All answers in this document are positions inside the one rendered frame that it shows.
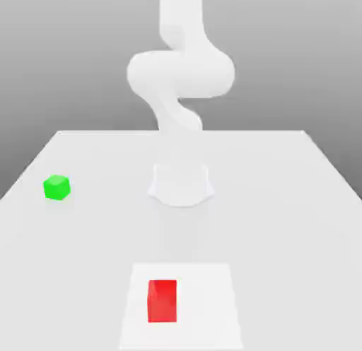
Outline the small green cube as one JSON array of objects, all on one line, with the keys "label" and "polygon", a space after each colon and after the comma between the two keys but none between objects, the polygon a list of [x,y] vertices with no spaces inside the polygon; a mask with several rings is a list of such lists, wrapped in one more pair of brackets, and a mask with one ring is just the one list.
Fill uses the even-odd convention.
[{"label": "small green cube", "polygon": [[43,182],[45,197],[51,200],[63,200],[71,192],[70,180],[64,175],[51,175]]}]

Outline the small red cube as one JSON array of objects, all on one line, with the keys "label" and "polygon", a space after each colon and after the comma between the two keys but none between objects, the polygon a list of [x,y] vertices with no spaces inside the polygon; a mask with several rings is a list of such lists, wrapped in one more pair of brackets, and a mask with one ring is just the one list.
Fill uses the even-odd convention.
[{"label": "small red cube", "polygon": [[147,295],[149,323],[177,321],[177,280],[149,280]]}]

